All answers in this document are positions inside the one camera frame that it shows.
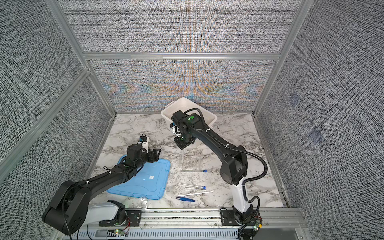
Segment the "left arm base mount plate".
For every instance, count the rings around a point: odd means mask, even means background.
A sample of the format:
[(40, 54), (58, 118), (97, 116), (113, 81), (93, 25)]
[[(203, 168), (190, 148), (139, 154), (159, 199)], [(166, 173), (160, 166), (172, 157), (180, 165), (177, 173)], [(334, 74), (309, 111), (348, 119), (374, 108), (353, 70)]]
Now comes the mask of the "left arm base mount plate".
[(141, 222), (142, 213), (140, 210), (126, 210), (124, 215), (121, 213), (112, 220), (100, 221), (99, 227), (138, 227)]

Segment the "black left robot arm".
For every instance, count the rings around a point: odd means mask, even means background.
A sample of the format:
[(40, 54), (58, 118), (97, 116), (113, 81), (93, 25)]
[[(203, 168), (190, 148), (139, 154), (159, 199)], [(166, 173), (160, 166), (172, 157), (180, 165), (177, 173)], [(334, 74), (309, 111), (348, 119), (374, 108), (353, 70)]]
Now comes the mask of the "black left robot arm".
[(106, 172), (79, 182), (63, 182), (42, 215), (43, 223), (71, 236), (86, 223), (93, 198), (136, 177), (146, 163), (159, 160), (161, 151), (132, 144), (127, 148), (126, 157)]

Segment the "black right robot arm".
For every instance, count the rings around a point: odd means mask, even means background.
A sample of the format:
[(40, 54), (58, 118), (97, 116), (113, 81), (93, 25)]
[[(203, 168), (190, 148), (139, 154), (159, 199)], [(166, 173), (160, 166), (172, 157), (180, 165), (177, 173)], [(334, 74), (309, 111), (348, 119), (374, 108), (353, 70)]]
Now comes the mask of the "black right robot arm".
[[(234, 218), (240, 225), (252, 221), (254, 214), (259, 210), (259, 206), (254, 208), (252, 202), (258, 197), (248, 199), (246, 183), (259, 180), (266, 175), (268, 165), (264, 159), (247, 152), (241, 145), (236, 147), (221, 138), (206, 124), (202, 112), (197, 108), (173, 113), (172, 121), (170, 127), (177, 135), (174, 141), (180, 149), (185, 149), (198, 139), (218, 156), (222, 162), (220, 175), (226, 183), (231, 185)], [(257, 177), (246, 179), (249, 166), (248, 155), (258, 159), (263, 164), (264, 170)]]

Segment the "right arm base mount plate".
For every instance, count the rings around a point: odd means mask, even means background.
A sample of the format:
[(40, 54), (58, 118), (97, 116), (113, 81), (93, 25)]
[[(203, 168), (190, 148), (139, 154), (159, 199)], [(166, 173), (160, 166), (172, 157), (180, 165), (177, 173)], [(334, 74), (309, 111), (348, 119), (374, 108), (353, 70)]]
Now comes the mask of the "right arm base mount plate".
[(239, 214), (237, 210), (220, 208), (219, 209), (222, 226), (243, 226), (246, 224), (247, 219)]

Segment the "clear test tube rack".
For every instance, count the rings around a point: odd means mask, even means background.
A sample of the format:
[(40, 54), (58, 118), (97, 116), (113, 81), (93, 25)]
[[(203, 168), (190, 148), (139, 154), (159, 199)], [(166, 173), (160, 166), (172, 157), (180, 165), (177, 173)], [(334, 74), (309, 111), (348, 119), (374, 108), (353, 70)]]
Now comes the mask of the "clear test tube rack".
[(203, 171), (207, 167), (204, 164), (204, 155), (182, 150), (180, 167), (182, 171)]

